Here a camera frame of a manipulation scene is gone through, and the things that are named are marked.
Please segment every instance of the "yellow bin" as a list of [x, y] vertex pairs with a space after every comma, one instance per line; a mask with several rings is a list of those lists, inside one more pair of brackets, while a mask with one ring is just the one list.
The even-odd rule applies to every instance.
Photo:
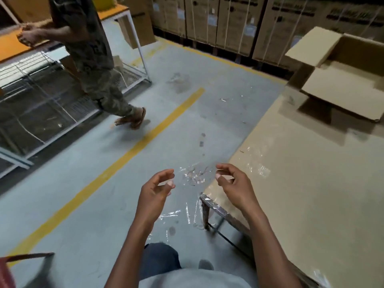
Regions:
[[93, 0], [96, 10], [99, 12], [112, 9], [116, 6], [114, 0]]

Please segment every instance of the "dark t-shirt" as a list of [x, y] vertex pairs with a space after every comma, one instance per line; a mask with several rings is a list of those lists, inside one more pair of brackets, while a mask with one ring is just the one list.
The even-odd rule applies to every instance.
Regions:
[[90, 74], [113, 68], [113, 57], [103, 26], [92, 0], [49, 0], [51, 16], [56, 28], [85, 26], [88, 41], [65, 43], [79, 72]]

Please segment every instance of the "orange table top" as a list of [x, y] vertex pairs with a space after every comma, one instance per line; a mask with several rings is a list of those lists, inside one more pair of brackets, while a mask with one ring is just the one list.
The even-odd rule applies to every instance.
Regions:
[[[117, 4], [115, 8], [99, 12], [99, 18], [105, 20], [127, 10], [126, 6]], [[21, 29], [18, 29], [0, 36], [0, 63], [33, 50], [19, 42], [17, 35], [20, 32]]]

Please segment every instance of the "gray floor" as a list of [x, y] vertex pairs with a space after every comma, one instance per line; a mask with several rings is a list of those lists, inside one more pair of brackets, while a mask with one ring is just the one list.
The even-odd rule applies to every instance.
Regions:
[[[116, 23], [105, 27], [114, 54], [124, 62], [137, 57]], [[145, 127], [135, 132], [124, 126], [111, 128], [115, 117], [103, 115], [83, 126], [86, 134], [81, 136], [74, 131], [77, 140], [70, 140], [71, 133], [63, 137], [63, 141], [70, 141], [68, 147], [54, 146], [51, 150], [60, 150], [57, 155], [49, 156], [50, 160], [18, 184], [3, 190], [0, 254], [8, 254], [202, 87], [205, 93], [197, 102], [46, 235], [33, 251], [56, 253], [48, 265], [49, 286], [103, 287], [132, 223], [141, 186], [157, 171], [174, 168], [176, 189], [168, 197], [164, 217], [155, 223], [148, 242], [162, 241], [173, 246], [183, 267], [197, 268], [199, 261], [206, 259], [215, 270], [238, 275], [256, 287], [252, 262], [221, 236], [202, 230], [197, 199], [213, 179], [213, 173], [207, 173], [204, 183], [193, 186], [183, 169], [194, 164], [204, 169], [227, 161], [275, 101], [283, 84], [165, 41], [144, 50], [153, 84], [139, 87], [128, 99], [146, 107]], [[0, 185], [12, 185], [10, 180], [15, 178], [6, 177]], [[176, 216], [169, 216], [178, 210]], [[216, 223], [217, 216], [212, 215], [210, 221]], [[227, 224], [220, 231], [236, 245], [249, 246], [247, 239]], [[38, 275], [41, 263], [29, 260], [12, 267], [17, 286], [28, 286]]]

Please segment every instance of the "label sticker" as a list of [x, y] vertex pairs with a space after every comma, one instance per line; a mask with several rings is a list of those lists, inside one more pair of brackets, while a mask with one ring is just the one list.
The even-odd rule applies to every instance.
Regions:
[[208, 25], [217, 26], [217, 16], [208, 14]]
[[184, 10], [182, 9], [177, 9], [177, 18], [181, 19], [181, 20], [185, 20], [185, 14], [184, 14]]
[[159, 4], [153, 3], [153, 11], [160, 12]]
[[295, 35], [292, 39], [292, 42], [291, 42], [291, 48], [296, 45], [296, 43], [299, 42], [299, 40], [303, 38], [301, 35]]
[[244, 35], [255, 37], [257, 27], [251, 24], [248, 24], [244, 29]]

